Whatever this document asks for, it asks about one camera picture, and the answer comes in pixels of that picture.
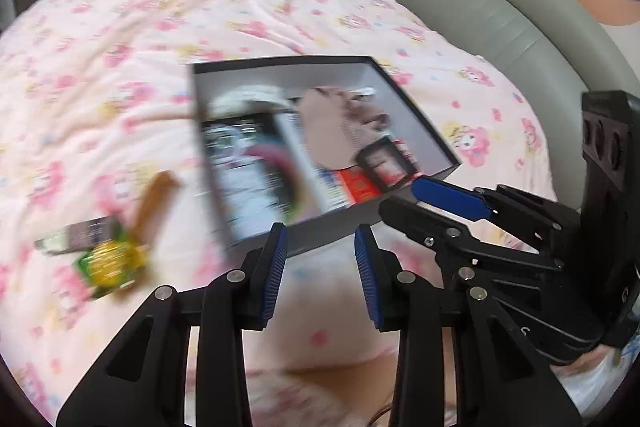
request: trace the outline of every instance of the silver bolt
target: silver bolt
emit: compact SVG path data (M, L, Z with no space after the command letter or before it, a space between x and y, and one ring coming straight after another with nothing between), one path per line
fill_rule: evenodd
M154 296L159 301L164 301L171 297L171 294L173 292L174 291L172 290L171 286L160 286L159 288L156 288L156 291L154 291Z
M476 276L476 272L474 272L473 268L469 268L468 266L463 266L458 270L458 275L460 279L463 281L470 281Z
M474 286L469 290L469 295L471 295L471 298L475 299L476 301L484 301L488 294L484 288L480 286Z
M396 275L396 279L404 284L411 284L413 281L415 281L415 273L401 271L398 272L398 275Z
M229 282L241 282L245 277L246 275L242 270L231 270L226 274L226 280Z

